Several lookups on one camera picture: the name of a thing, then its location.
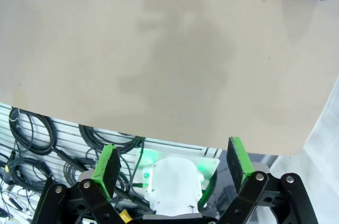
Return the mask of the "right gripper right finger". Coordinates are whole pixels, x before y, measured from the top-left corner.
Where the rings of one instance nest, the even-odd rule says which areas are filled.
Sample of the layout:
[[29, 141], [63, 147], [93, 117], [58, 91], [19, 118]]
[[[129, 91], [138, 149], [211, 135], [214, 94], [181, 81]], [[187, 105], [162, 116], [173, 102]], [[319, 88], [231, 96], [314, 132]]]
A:
[[276, 223], [318, 222], [298, 174], [276, 178], [256, 171], [239, 137], [229, 138], [226, 160], [237, 196], [221, 214], [220, 223], [247, 223], [257, 207], [270, 208]]

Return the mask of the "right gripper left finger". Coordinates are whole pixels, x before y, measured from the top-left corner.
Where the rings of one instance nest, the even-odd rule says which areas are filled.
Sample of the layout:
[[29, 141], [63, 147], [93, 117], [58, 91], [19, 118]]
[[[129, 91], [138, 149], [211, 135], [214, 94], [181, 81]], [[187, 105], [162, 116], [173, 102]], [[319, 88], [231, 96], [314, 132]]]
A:
[[33, 217], [33, 223], [124, 223], [110, 203], [121, 168], [117, 147], [104, 146], [96, 168], [89, 178], [67, 187], [46, 182]]

